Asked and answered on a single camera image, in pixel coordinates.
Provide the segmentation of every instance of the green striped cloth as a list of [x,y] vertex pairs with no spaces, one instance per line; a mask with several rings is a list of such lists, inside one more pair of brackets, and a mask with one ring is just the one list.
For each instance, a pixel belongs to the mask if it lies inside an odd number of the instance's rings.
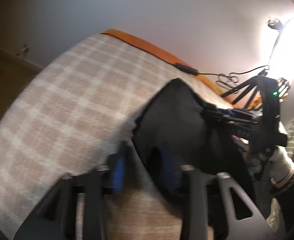
[[286,151],[288,153],[289,158],[292,158],[294,154],[294,119],[291,120],[286,130],[288,133]]
[[[294,119],[290,121],[290,124],[288,125],[286,131],[288,133],[286,151],[289,158],[292,158],[294,155]],[[270,216],[267,218],[266,221],[271,229],[276,232],[279,229],[280,206],[275,198],[272,199],[270,211]]]

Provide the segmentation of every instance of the striped fabric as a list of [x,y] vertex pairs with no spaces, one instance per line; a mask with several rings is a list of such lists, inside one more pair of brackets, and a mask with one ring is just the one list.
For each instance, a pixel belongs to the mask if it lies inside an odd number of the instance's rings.
[[292,158],[294,154],[294,119],[291,120],[287,128],[287,132],[288,132],[288,142],[286,146],[286,151],[288,153],[288,156]]

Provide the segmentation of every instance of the beige plaid bedspread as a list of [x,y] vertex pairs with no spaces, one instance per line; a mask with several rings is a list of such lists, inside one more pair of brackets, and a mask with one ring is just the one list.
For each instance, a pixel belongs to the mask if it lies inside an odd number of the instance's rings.
[[[134,119],[180,77],[205,100],[231,107],[194,77],[106,35],[83,40],[45,68],[0,123],[0,229],[12,239],[48,188],[131,144]],[[106,198],[110,239],[179,239],[181,219],[163,201],[137,155],[125,189]]]

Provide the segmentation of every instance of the white glove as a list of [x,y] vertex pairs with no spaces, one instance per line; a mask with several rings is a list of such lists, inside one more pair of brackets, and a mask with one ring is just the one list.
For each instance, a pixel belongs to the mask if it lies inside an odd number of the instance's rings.
[[294,175],[294,163],[288,157],[286,149],[277,146],[269,161],[272,163],[270,176],[275,187],[284,186]]

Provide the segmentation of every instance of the black cable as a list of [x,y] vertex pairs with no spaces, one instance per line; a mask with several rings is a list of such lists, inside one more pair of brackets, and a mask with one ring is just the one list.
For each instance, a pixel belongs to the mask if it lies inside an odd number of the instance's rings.
[[260,67],[257,67],[257,68],[254,68],[252,70],[249,70],[249,71],[246,71],[246,72],[242,72],[242,73],[237,73],[237,72],[230,72],[229,75],[226,75],[226,74],[223,74],[223,73],[220,73],[220,74],[216,74],[216,73],[200,73],[199,70],[195,69],[195,68],[192,68],[192,67],[189,67],[189,66],[186,66],[184,64],[181,64],[181,63],[171,63],[171,62],[168,62],[167,60],[164,60],[162,59],[161,57],[145,50],[145,49],[142,49],[138,46],[135,46],[131,43],[129,43],[128,41],[125,41],[121,38],[119,38],[118,36],[114,35],[114,34],[111,34],[111,33],[101,33],[101,34],[105,34],[105,35],[110,35],[110,36],[113,36],[115,38],[117,38],[118,40],[121,40],[122,42],[124,43],[127,43],[128,45],[136,48],[136,49],[140,49],[144,52],[147,52],[148,54],[150,55],[153,55],[154,57],[162,60],[163,62],[167,63],[167,64],[170,64],[172,66],[174,66],[175,68],[179,69],[180,71],[183,71],[185,73],[188,73],[188,74],[192,74],[194,76],[198,76],[198,75],[213,75],[213,76],[217,76],[218,80],[215,82],[218,86],[222,87],[222,88],[225,88],[225,89],[233,89],[235,87],[237,87],[237,83],[239,82],[239,78],[237,76],[232,76],[232,74],[236,74],[236,75],[242,75],[242,74],[246,74],[246,73],[249,73],[251,71],[254,71],[256,69],[259,69],[259,68],[263,68],[263,67],[267,67],[268,65],[264,65],[264,66],[260,66]]
[[248,70],[248,71],[246,71],[246,72],[242,72],[242,73],[230,72],[229,75],[231,75],[231,74],[236,74],[236,75],[247,74],[247,73],[249,73],[249,72],[251,72],[251,71],[254,71],[254,70],[256,70],[256,69],[258,69],[258,68],[262,68],[262,67],[269,67],[269,65],[264,65],[264,66],[256,67],[256,68],[254,68],[254,69],[252,69],[252,70]]

